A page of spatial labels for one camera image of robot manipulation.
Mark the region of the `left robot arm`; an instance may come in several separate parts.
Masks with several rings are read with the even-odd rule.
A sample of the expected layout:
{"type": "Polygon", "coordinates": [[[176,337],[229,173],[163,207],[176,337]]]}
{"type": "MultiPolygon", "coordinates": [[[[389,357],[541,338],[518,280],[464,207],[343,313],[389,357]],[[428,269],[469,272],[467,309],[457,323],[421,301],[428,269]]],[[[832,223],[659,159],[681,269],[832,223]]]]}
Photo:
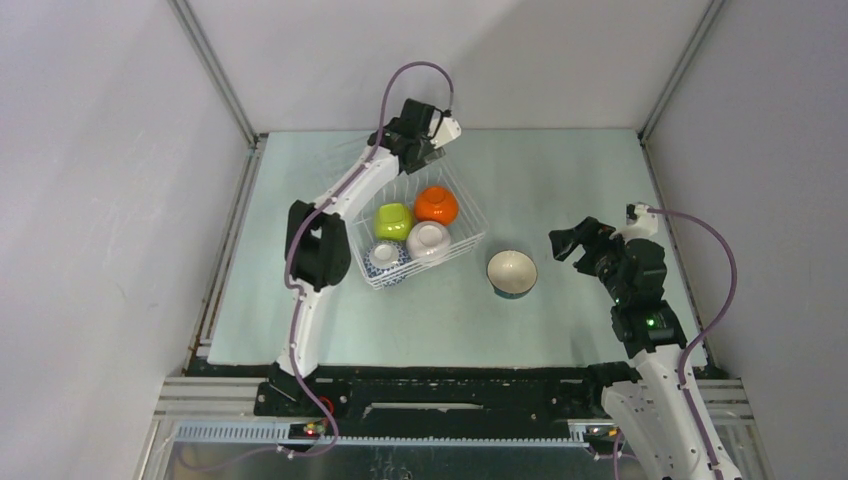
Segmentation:
{"type": "Polygon", "coordinates": [[[408,99],[399,116],[367,138],[359,158],[325,193],[312,202],[292,203],[284,284],[295,304],[288,340],[277,360],[286,374],[305,377],[317,367],[315,350],[326,303],[352,261],[348,223],[395,178],[441,158],[445,145],[461,131],[450,108],[408,99]]]}

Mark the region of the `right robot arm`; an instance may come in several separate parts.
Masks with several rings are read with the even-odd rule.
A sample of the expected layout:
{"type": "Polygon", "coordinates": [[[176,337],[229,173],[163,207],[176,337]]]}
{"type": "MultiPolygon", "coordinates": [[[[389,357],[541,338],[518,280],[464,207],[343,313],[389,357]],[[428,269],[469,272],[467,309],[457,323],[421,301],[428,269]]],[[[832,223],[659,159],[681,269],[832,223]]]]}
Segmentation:
{"type": "Polygon", "coordinates": [[[548,234],[557,261],[583,249],[574,267],[610,295],[613,331],[639,376],[586,385],[583,408],[616,422],[652,479],[740,479],[695,380],[683,328],[664,298],[665,250],[649,238],[656,230],[653,215],[621,230],[587,217],[548,234]]]}

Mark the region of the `lime green square bowl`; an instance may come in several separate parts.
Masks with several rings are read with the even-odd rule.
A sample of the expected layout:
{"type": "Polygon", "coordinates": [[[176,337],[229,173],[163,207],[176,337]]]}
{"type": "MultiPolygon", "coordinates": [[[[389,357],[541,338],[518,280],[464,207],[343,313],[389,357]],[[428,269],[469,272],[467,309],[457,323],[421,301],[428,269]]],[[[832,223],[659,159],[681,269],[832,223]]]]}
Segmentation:
{"type": "Polygon", "coordinates": [[[405,242],[416,223],[409,207],[403,203],[381,205],[374,218],[377,240],[405,242]]]}

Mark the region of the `teal bowl white dots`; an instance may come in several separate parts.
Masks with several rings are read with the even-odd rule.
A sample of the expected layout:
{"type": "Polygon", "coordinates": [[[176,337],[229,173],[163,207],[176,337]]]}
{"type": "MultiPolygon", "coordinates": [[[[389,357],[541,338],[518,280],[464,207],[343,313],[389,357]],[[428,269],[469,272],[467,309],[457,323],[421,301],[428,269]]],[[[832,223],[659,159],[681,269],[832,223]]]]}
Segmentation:
{"type": "Polygon", "coordinates": [[[526,296],[535,287],[538,269],[527,254],[503,250],[489,259],[486,276],[496,296],[513,300],[526,296]]]}

